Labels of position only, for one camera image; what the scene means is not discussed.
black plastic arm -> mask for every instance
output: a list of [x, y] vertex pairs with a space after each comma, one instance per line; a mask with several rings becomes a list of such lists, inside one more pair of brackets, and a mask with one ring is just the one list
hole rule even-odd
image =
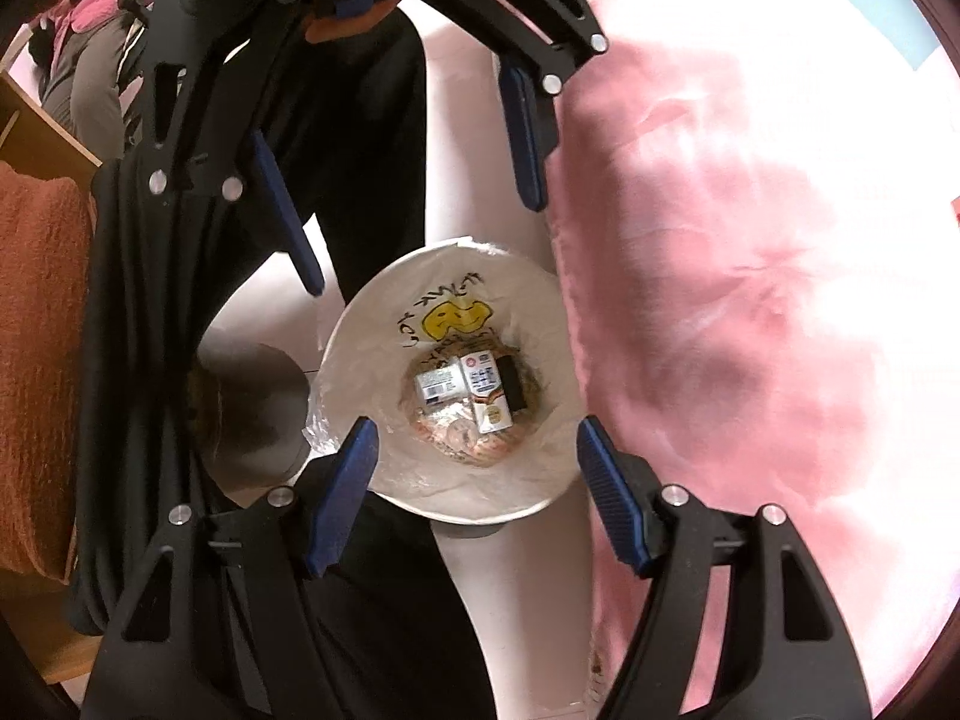
[[80, 717], [347, 720], [301, 580], [340, 559], [378, 449], [361, 418], [293, 488], [212, 517], [172, 509], [110, 618]]
[[[285, 221], [272, 225], [275, 249], [291, 254], [314, 295], [323, 288], [320, 269], [296, 232], [299, 223], [288, 218], [285, 191], [250, 191], [251, 184], [265, 183], [251, 162], [251, 138], [275, 57], [305, 9], [346, 18], [376, 1], [155, 0], [152, 12], [143, 14], [150, 29], [138, 100], [144, 124], [140, 180], [161, 198], [189, 193], [277, 205], [280, 210], [269, 215]], [[424, 1], [500, 56], [517, 189], [527, 207], [544, 209], [544, 163], [559, 142], [553, 98], [584, 62], [607, 49], [587, 1]], [[224, 64], [247, 41], [248, 48]], [[277, 189], [277, 182], [266, 183]]]
[[[600, 720], [869, 720], [850, 633], [783, 508], [709, 509], [616, 450], [596, 418], [581, 426], [578, 458], [617, 556], [653, 577]], [[719, 565], [731, 567], [731, 584], [712, 699], [680, 715]]]

wooden shelf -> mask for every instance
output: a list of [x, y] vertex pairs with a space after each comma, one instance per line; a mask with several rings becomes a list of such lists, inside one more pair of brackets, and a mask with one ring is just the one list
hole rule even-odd
[[30, 598], [0, 601], [13, 635], [47, 685], [72, 680], [93, 669], [99, 638], [85, 637], [64, 620], [66, 588]]
[[72, 178], [89, 190], [100, 161], [51, 119], [6, 73], [0, 74], [0, 160], [35, 178]]

blue foam pad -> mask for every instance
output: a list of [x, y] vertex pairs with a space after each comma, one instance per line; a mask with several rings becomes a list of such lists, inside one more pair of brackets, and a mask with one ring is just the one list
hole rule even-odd
[[539, 213], [546, 208], [547, 190], [544, 165], [536, 144], [536, 122], [531, 118], [536, 108], [533, 81], [522, 67], [512, 63], [509, 57], [502, 57], [499, 86], [517, 194], [527, 208]]
[[323, 269], [307, 240], [304, 225], [299, 220], [296, 205], [280, 173], [280, 166], [277, 165], [277, 158], [270, 151], [266, 138], [258, 129], [253, 132], [253, 160], [266, 184], [267, 201], [283, 230], [286, 241], [285, 251], [290, 255], [296, 275], [301, 278], [304, 289], [314, 298], [318, 298], [323, 294], [323, 288], [326, 286], [323, 280]]
[[596, 418], [580, 423], [577, 461], [616, 558], [640, 573], [651, 560], [644, 540], [643, 512], [617, 468], [616, 450]]
[[323, 500], [313, 514], [310, 544], [304, 556], [315, 577], [340, 561], [380, 454], [376, 424], [360, 418], [337, 453]]

pink shirt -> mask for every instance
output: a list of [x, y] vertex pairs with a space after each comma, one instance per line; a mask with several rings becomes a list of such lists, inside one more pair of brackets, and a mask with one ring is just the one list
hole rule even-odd
[[103, 26], [119, 12], [117, 0], [80, 0], [74, 6], [71, 6], [70, 0], [63, 0], [44, 13], [45, 18], [52, 20], [56, 28], [53, 67], [56, 68], [56, 62], [59, 61], [71, 31], [76, 34], [90, 32]]

gray pants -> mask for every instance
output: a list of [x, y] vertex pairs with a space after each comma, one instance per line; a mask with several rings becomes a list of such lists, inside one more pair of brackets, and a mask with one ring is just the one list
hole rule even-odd
[[117, 70], [129, 25], [122, 14], [90, 32], [71, 33], [43, 97], [43, 110], [104, 162], [124, 151]]

